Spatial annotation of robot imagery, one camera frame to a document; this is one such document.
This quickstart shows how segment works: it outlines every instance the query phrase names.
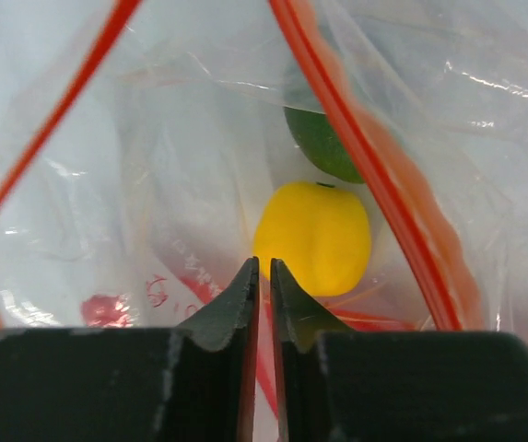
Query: yellow lemon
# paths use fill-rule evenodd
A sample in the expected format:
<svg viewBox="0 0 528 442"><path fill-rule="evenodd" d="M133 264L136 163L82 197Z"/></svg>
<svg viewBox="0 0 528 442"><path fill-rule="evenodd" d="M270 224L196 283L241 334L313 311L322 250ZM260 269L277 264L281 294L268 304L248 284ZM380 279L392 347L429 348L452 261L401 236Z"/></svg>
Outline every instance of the yellow lemon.
<svg viewBox="0 0 528 442"><path fill-rule="evenodd" d="M273 258L284 261L314 297L336 297L360 280L370 259L370 224L352 192L291 182L272 196L255 230L253 254L270 278Z"/></svg>

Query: red zipper seal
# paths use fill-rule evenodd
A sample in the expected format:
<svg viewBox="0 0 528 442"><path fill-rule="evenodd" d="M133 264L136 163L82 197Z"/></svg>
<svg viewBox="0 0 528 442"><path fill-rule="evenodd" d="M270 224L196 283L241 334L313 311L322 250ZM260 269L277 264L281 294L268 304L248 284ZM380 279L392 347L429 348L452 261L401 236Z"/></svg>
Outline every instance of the red zipper seal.
<svg viewBox="0 0 528 442"><path fill-rule="evenodd" d="M358 102L317 28L308 0L270 0L278 25L415 274L439 330L484 328L481 299L461 241L428 181L389 131Z"/></svg>
<svg viewBox="0 0 528 442"><path fill-rule="evenodd" d="M51 137L69 109L71 109L90 78L93 77L102 60L123 31L127 20L133 15L141 2L142 0L117 0L114 3L114 8L106 20L104 28L100 31L86 61L81 65L73 82L67 88L61 101L59 101L54 108L53 113L34 135L27 148L24 149L20 155L16 164L7 172L7 175L1 182L0 208L6 201L7 196L14 190L20 179L24 176L24 173L28 170L30 164L32 164L34 158L40 153L42 147Z"/></svg>

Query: green lime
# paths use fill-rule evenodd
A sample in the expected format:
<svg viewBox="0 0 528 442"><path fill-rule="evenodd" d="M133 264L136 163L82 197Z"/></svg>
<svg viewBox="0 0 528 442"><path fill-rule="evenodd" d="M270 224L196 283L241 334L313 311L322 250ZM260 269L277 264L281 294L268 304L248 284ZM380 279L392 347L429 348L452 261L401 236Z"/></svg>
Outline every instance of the green lime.
<svg viewBox="0 0 528 442"><path fill-rule="evenodd" d="M364 182L324 114L284 108L284 115L292 137L312 164L340 180Z"/></svg>

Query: red print on bag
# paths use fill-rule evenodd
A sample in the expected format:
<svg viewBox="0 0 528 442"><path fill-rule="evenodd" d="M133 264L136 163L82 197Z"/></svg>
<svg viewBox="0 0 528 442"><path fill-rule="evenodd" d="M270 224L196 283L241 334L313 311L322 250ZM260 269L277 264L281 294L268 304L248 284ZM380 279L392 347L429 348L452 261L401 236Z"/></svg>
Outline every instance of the red print on bag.
<svg viewBox="0 0 528 442"><path fill-rule="evenodd" d="M155 279L153 281L147 281L147 297L151 306L154 308L159 307L165 301L168 300L168 295L165 293L165 286L163 283L167 281L167 278L154 274Z"/></svg>
<svg viewBox="0 0 528 442"><path fill-rule="evenodd" d="M194 304L190 304L188 307L186 307L186 319L190 318L196 311L198 311L198 307Z"/></svg>

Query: ziploc bag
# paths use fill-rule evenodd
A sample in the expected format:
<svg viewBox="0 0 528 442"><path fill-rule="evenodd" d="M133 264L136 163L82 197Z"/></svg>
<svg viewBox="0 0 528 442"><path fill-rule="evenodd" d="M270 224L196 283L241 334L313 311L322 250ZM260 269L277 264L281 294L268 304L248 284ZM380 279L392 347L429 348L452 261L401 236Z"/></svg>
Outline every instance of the ziploc bag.
<svg viewBox="0 0 528 442"><path fill-rule="evenodd" d="M191 315L250 255L252 229L275 188L331 180L291 140L281 106L294 104L327 113L368 183L350 188L372 219L374 252L360 282L371 296L323 302L350 323L423 330L433 321L443 330L513 331L528 342L528 206L515 200L527 187L508 188L506 173L518 168L527 183L520 168L528 152L508 145L471 155L486 142L473 137L490 126L469 132L464 120L434 118L437 108L425 105L431 96L418 97L395 69L398 56L386 56L392 45L361 25L364 7L374 5L368 29L404 28L393 5L320 2L315 17L305 2L272 2L305 75L287 79L295 62L266 5L145 2L111 47L138 3L107 2L82 21L0 124L0 326L159 326ZM432 18L459 9L408 4ZM106 11L110 24L89 53ZM181 18L184 26L172 25ZM418 18L422 32L441 31ZM473 31L465 20L455 28ZM292 80L297 94L287 94ZM288 95L299 101L286 103ZM520 164L500 161L505 155ZM254 431L275 440L265 309L261 321Z"/></svg>

